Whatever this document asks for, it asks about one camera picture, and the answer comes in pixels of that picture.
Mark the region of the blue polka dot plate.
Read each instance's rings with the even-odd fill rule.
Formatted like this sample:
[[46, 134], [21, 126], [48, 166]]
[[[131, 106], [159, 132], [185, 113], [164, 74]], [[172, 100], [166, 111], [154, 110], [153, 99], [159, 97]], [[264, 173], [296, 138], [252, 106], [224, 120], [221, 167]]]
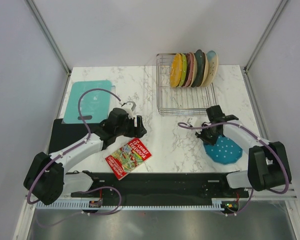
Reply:
[[243, 149], [228, 137], [219, 136], [215, 145], [203, 144], [206, 154], [213, 162], [229, 165], [235, 164], [243, 155]]

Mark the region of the wire dish rack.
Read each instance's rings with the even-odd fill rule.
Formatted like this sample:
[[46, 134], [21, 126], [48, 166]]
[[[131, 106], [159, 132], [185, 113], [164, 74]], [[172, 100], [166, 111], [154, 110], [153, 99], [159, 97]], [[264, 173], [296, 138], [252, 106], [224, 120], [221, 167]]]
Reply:
[[174, 53], [156, 55], [156, 100], [161, 115], [205, 115], [218, 104], [214, 85], [208, 87], [170, 87]]

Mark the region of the pink polka dot plate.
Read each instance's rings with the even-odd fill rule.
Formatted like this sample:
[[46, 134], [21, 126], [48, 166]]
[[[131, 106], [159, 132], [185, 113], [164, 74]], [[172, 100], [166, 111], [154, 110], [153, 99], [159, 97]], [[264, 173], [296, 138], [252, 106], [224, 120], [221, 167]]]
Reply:
[[193, 78], [194, 78], [194, 69], [195, 69], [195, 55], [193, 52], [189, 52], [186, 54], [187, 60], [187, 69], [186, 69], [186, 76], [184, 81], [184, 87], [190, 87]]

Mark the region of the orange polka dot plate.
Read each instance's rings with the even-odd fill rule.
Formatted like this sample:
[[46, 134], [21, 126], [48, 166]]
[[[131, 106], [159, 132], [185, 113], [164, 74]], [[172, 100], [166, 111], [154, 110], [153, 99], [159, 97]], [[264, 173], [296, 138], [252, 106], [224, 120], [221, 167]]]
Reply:
[[170, 86], [172, 88], [177, 87], [182, 79], [182, 73], [183, 73], [183, 54], [177, 53], [174, 56], [174, 59], [171, 64], [171, 70], [170, 70]]

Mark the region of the green polka dot plate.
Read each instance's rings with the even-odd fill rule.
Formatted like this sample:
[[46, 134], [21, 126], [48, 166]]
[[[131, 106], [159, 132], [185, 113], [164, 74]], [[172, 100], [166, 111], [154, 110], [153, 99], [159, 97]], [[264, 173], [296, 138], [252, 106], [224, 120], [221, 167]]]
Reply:
[[179, 87], [182, 87], [186, 80], [186, 74], [187, 74], [187, 57], [184, 53], [181, 53], [181, 60], [182, 60], [182, 70], [181, 70], [181, 78], [180, 82], [178, 84]]

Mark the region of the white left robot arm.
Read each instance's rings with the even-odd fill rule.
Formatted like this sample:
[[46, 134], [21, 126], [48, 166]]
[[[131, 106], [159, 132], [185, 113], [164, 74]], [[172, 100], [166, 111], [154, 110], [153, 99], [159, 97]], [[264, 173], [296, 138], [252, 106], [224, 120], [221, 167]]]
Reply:
[[100, 185], [85, 172], [67, 176], [67, 172], [87, 157], [107, 149], [117, 137], [142, 138], [147, 133], [141, 115], [129, 116], [125, 108], [115, 107], [107, 119], [95, 123], [83, 138], [68, 147], [46, 154], [38, 153], [26, 174], [23, 186], [45, 205], [64, 193], [84, 192], [96, 196]]

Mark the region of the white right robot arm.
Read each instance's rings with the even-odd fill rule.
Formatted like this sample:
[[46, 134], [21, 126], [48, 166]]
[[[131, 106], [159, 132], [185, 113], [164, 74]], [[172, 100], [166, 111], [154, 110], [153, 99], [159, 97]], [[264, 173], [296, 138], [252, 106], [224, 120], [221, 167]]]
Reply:
[[248, 156], [247, 170], [227, 173], [226, 180], [219, 184], [223, 196], [232, 196], [238, 188], [276, 194], [288, 191], [292, 175], [286, 148], [280, 141], [270, 142], [256, 135], [235, 115], [225, 115], [219, 105], [207, 108], [206, 113], [210, 124], [194, 125], [206, 154], [223, 165], [237, 162], [243, 153]]

